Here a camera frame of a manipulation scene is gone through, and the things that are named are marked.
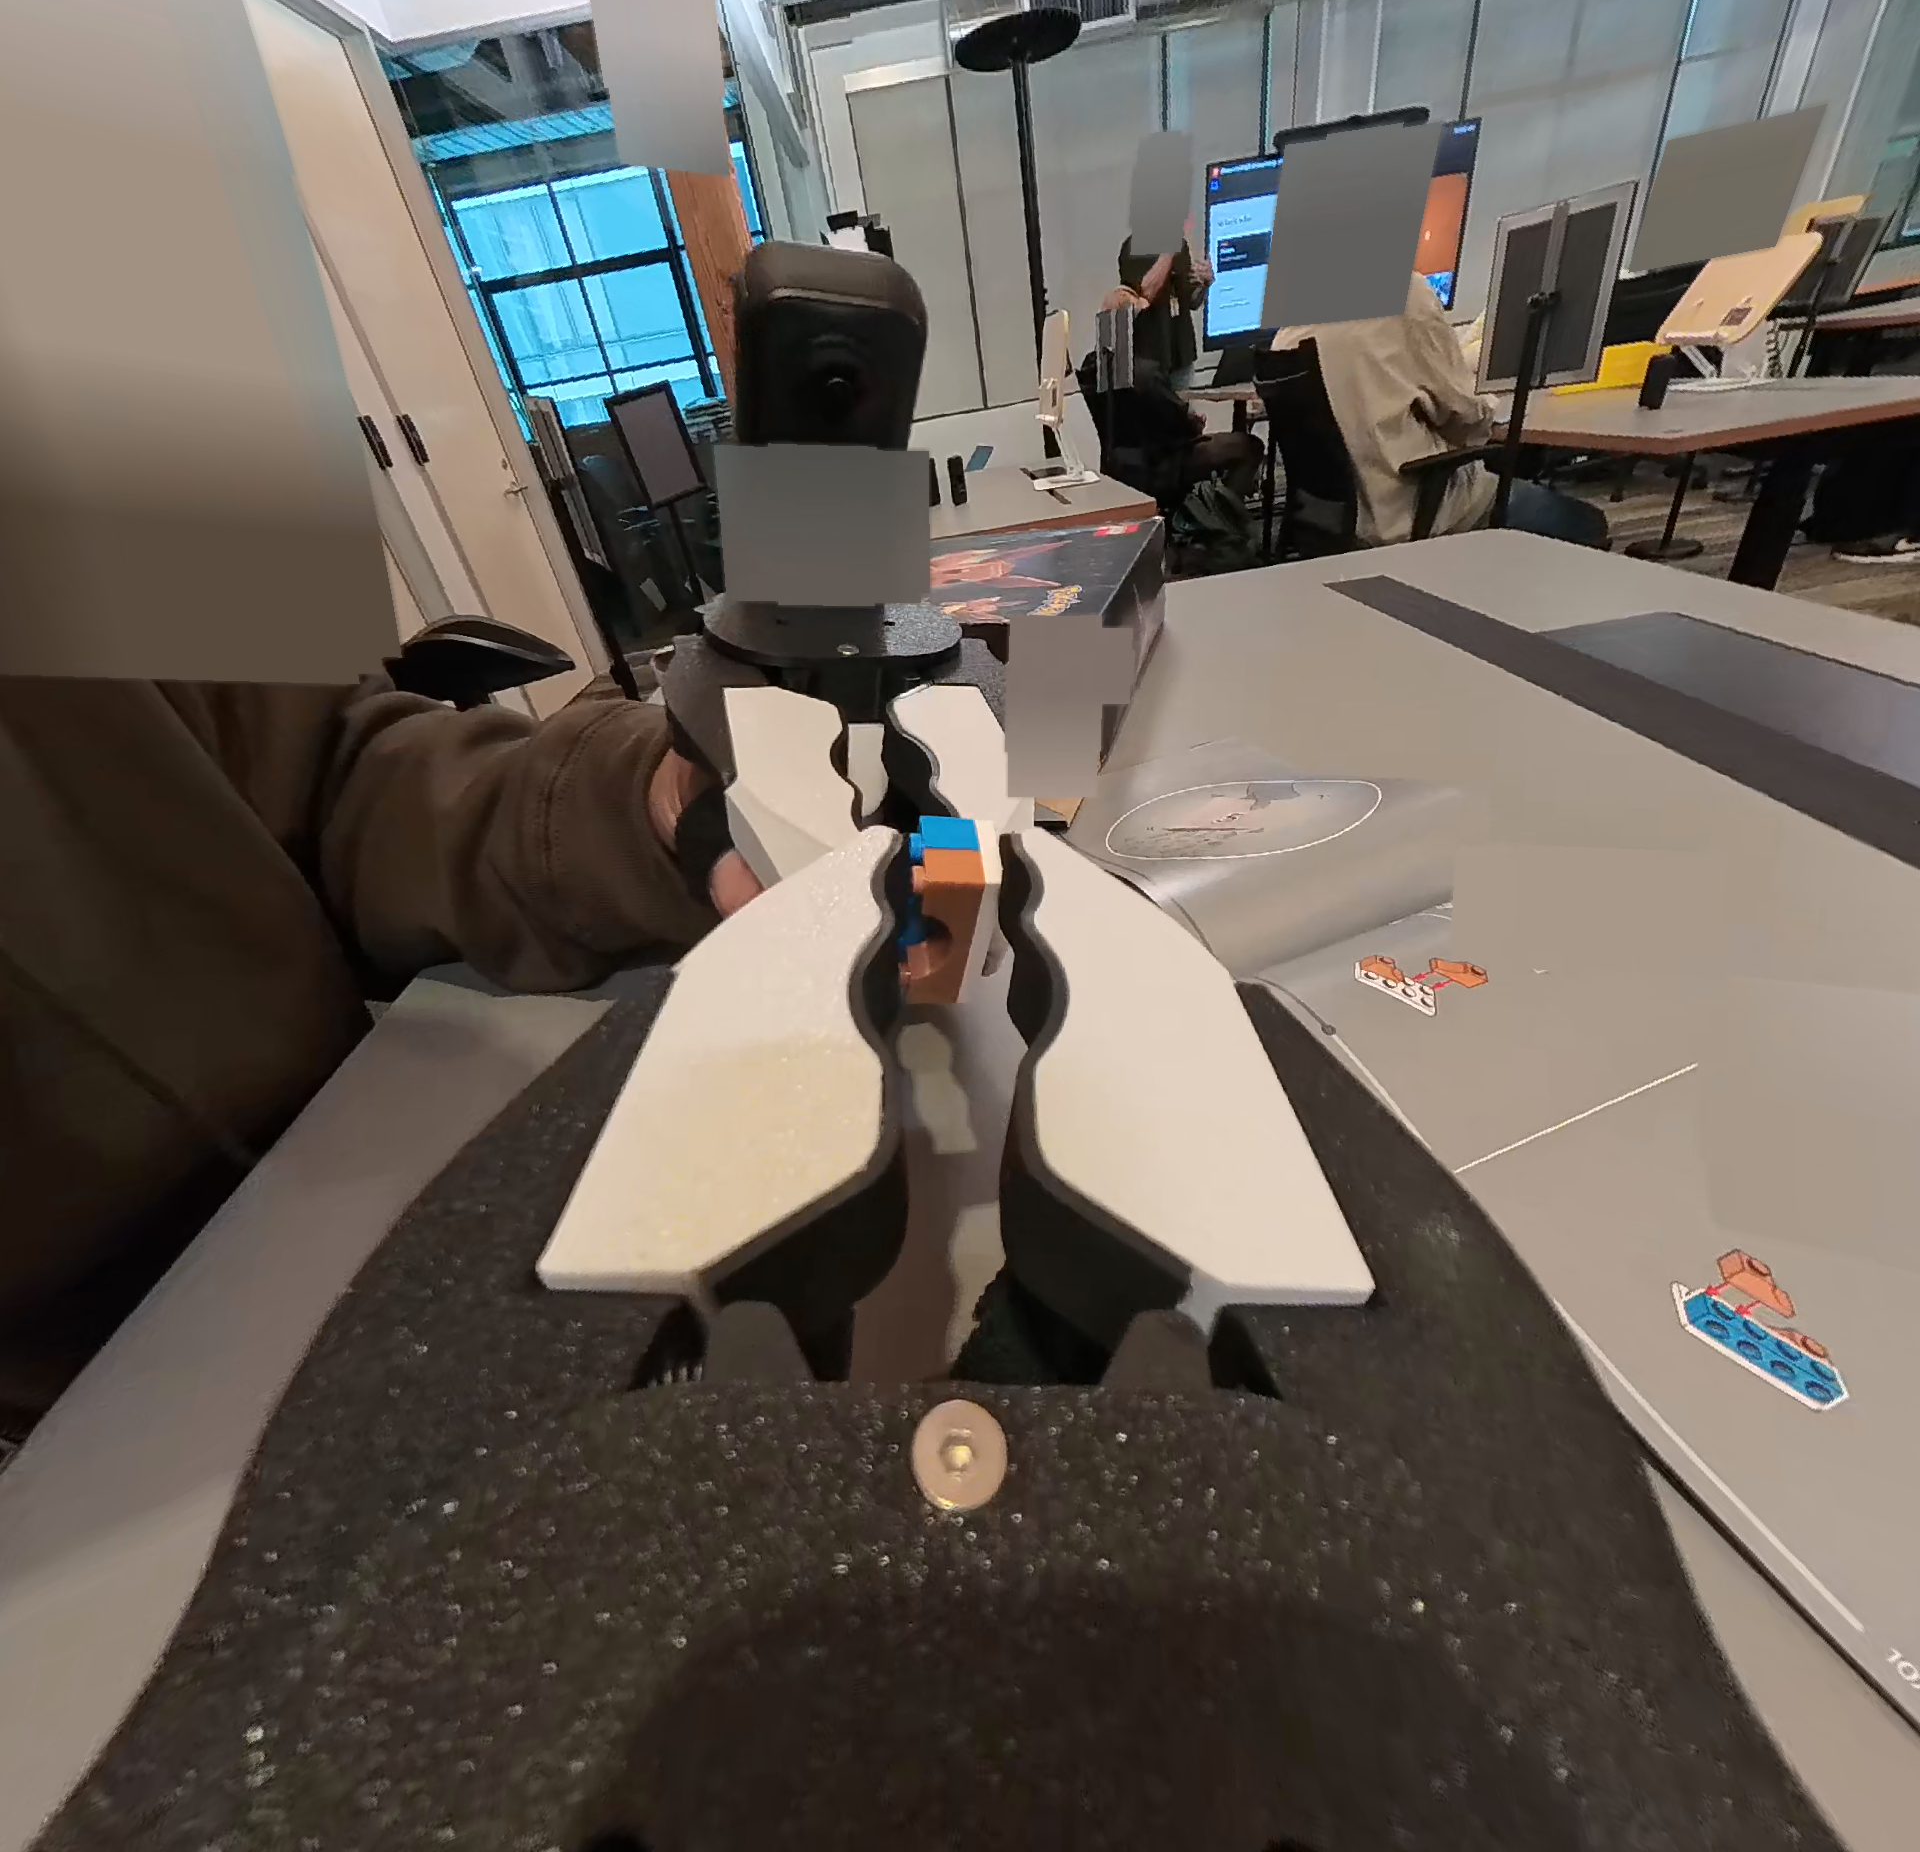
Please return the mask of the black sign board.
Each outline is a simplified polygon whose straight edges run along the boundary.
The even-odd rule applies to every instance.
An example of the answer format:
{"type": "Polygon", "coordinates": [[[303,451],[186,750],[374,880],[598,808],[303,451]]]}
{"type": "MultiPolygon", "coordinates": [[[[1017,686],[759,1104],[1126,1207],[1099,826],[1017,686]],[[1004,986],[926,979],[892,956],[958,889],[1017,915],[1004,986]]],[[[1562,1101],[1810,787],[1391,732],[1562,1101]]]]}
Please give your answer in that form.
{"type": "Polygon", "coordinates": [[[644,506],[680,506],[711,492],[709,468],[670,382],[611,394],[604,410],[634,468],[644,506]]]}

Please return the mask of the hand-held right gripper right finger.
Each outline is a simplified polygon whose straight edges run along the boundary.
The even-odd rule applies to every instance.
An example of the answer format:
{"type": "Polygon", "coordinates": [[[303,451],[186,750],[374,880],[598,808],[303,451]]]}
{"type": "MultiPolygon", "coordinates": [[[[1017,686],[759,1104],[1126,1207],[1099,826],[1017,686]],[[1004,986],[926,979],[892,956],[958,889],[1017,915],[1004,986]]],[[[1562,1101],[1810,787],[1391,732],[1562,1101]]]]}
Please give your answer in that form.
{"type": "Polygon", "coordinates": [[[1060,837],[1004,839],[1004,1259],[1038,1305],[1366,1305],[1377,1279],[1236,977],[1060,837]]]}

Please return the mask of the grey instruction booklet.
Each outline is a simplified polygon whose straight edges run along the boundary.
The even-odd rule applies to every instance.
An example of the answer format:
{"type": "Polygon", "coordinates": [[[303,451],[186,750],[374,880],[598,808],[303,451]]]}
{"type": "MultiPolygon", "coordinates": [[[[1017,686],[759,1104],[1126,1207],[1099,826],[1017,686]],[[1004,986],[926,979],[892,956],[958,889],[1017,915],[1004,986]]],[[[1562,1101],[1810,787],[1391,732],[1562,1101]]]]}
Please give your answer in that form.
{"type": "Polygon", "coordinates": [[[1917,1722],[1917,999],[1716,966],[1702,870],[1606,935],[1432,778],[1208,743],[1068,837],[1308,1026],[1502,1228],[1659,1459],[1917,1722]]]}

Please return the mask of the glass window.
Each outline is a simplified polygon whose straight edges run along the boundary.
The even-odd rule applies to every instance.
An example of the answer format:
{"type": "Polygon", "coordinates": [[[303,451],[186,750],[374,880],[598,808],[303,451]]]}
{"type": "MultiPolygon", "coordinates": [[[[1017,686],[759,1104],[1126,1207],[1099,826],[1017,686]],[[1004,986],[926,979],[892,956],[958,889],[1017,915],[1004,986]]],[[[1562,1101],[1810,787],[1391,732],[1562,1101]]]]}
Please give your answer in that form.
{"type": "Polygon", "coordinates": [[[644,386],[681,408],[723,397],[669,175],[622,159],[601,91],[499,84],[484,60],[381,66],[517,405],[596,425],[644,386]]]}

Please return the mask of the person's left hand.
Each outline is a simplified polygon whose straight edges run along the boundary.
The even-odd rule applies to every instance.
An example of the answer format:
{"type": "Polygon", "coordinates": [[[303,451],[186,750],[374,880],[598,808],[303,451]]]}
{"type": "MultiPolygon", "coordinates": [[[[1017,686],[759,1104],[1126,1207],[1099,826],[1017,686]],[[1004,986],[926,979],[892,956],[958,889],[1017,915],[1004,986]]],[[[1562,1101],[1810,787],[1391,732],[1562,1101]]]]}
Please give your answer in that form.
{"type": "Polygon", "coordinates": [[[648,815],[686,889],[719,917],[757,899],[763,882],[735,844],[723,785],[676,748],[648,783],[648,815]]]}

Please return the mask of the blue brick plate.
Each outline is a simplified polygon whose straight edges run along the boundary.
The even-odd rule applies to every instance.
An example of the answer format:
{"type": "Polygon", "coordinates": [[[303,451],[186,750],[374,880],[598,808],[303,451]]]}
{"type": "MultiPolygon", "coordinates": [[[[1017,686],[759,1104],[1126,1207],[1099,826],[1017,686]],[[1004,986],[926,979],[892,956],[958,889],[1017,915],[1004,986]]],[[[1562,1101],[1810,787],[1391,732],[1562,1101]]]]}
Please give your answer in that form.
{"type": "Polygon", "coordinates": [[[915,893],[915,864],[923,855],[925,847],[936,849],[954,849],[954,851],[977,851],[977,839],[973,831],[973,820],[953,817],[953,815],[925,815],[920,826],[908,832],[906,851],[908,851],[908,903],[906,903],[906,925],[908,917],[920,910],[918,893],[915,893]]]}

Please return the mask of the grey table with wooden edge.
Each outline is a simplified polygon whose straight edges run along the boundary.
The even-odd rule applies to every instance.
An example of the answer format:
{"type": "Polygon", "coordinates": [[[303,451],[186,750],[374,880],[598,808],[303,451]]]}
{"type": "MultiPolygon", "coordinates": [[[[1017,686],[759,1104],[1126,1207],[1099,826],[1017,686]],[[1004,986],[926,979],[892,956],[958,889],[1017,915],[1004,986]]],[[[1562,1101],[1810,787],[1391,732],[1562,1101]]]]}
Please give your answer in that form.
{"type": "Polygon", "coordinates": [[[1497,435],[1525,448],[1630,457],[1740,454],[1765,465],[1729,580],[1775,591],[1810,495],[1815,468],[1854,450],[1863,430],[1918,414],[1917,376],[1775,379],[1729,388],[1671,386],[1661,405],[1633,388],[1540,388],[1523,418],[1497,399],[1497,435]]]}

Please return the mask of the wooden tablet holder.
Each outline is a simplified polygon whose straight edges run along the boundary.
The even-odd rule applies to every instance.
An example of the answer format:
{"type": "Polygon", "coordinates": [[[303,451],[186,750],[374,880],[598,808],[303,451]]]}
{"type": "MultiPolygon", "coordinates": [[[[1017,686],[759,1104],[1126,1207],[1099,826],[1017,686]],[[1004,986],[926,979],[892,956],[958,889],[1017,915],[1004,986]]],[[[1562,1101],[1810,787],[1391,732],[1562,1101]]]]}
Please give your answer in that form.
{"type": "Polygon", "coordinates": [[[1821,232],[1784,235],[1780,242],[1702,265],[1680,301],[1653,332],[1666,347],[1727,351],[1765,329],[1801,276],[1824,256],[1821,232]]]}

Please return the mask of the grey tablet on stand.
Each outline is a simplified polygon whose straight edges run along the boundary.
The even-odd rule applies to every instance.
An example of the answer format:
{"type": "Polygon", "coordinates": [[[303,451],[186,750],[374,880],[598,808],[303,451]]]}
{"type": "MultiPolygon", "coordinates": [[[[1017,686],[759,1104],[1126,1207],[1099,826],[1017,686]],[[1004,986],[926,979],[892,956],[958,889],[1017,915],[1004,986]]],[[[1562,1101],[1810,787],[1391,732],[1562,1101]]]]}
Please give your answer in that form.
{"type": "Polygon", "coordinates": [[[1478,353],[1485,394],[1596,379],[1639,183],[1614,183],[1499,217],[1478,353]]]}

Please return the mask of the person's dark brown jacket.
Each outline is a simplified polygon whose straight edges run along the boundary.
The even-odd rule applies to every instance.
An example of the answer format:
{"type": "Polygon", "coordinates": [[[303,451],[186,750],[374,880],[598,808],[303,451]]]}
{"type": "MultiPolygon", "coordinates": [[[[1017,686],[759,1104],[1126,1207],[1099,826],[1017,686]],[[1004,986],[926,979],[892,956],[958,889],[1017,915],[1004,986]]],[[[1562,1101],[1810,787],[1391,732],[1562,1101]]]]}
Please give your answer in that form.
{"type": "Polygon", "coordinates": [[[369,1033],[320,832],[374,698],[6,680],[6,1447],[369,1033]]]}

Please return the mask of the grey desk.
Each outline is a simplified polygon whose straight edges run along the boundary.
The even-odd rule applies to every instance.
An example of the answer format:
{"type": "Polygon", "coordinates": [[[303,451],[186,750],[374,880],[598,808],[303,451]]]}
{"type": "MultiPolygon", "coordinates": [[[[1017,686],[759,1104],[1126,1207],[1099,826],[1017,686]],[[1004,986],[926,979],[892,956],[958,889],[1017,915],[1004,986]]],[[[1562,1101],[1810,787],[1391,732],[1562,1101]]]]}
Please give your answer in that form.
{"type": "MultiPolygon", "coordinates": [[[[1130,727],[1464,787],[1611,935],[1917,999],[1917,791],[1659,688],[1546,541],[1189,583],[1130,727]]],[[[1478,1198],[1244,1000],[1379,1297],[1227,1385],[639,1385],[533,1287],[659,1010],[484,1081],[434,989],[6,1475],[6,1847],[1917,1847],[1917,1722],[1478,1198]]]]}

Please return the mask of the black floor lamp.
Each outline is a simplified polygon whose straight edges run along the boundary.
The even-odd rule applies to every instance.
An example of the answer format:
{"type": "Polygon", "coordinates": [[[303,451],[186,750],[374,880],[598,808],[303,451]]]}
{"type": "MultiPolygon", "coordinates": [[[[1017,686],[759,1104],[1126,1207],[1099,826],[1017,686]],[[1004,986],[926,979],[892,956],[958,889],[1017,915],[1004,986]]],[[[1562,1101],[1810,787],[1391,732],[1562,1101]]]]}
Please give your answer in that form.
{"type": "Polygon", "coordinates": [[[1036,347],[1038,410],[1047,459],[1063,457],[1057,427],[1047,425],[1047,280],[1038,202],[1032,67],[1068,53],[1083,20],[1069,5],[1036,5],[974,23],[953,41],[953,63],[973,75],[1007,75],[1012,84],[1022,172],[1022,221],[1036,347]]]}

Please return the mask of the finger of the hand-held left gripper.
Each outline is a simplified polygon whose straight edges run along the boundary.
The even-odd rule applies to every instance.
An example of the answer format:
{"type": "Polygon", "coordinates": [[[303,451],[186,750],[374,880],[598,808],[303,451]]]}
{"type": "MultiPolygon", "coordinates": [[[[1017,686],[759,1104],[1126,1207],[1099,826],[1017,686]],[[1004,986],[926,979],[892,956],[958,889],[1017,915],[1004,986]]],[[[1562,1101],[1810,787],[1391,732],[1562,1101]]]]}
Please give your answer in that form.
{"type": "Polygon", "coordinates": [[[787,688],[725,688],[725,814],[735,851],[759,885],[848,855],[872,889],[887,885],[898,832],[859,821],[855,787],[844,771],[848,724],[827,698],[787,688]]]}
{"type": "Polygon", "coordinates": [[[923,686],[885,709],[883,815],[915,831],[925,815],[1010,831],[1004,724],[974,686],[923,686]]]}

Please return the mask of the colourful cardboard box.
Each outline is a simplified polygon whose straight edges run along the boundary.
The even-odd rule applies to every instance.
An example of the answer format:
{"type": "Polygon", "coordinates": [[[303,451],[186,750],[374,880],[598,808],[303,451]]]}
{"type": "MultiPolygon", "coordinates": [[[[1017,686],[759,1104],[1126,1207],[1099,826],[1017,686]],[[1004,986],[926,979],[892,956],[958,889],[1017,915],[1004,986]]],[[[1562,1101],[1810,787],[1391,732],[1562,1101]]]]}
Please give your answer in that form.
{"type": "Polygon", "coordinates": [[[1026,527],[938,540],[928,604],[1012,659],[1020,619],[1097,619],[1131,638],[1131,683],[1165,625],[1165,519],[1026,527]]]}

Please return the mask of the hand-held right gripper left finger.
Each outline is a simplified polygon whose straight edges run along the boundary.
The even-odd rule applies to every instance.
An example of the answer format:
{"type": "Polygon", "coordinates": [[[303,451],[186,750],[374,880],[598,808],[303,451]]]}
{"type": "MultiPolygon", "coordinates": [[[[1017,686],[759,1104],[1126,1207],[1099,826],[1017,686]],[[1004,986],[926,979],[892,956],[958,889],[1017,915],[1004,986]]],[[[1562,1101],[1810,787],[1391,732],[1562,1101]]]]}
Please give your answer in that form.
{"type": "Polygon", "coordinates": [[[900,831],[680,963],[540,1259],[554,1291],[865,1293],[900,1249],[900,831]]]}

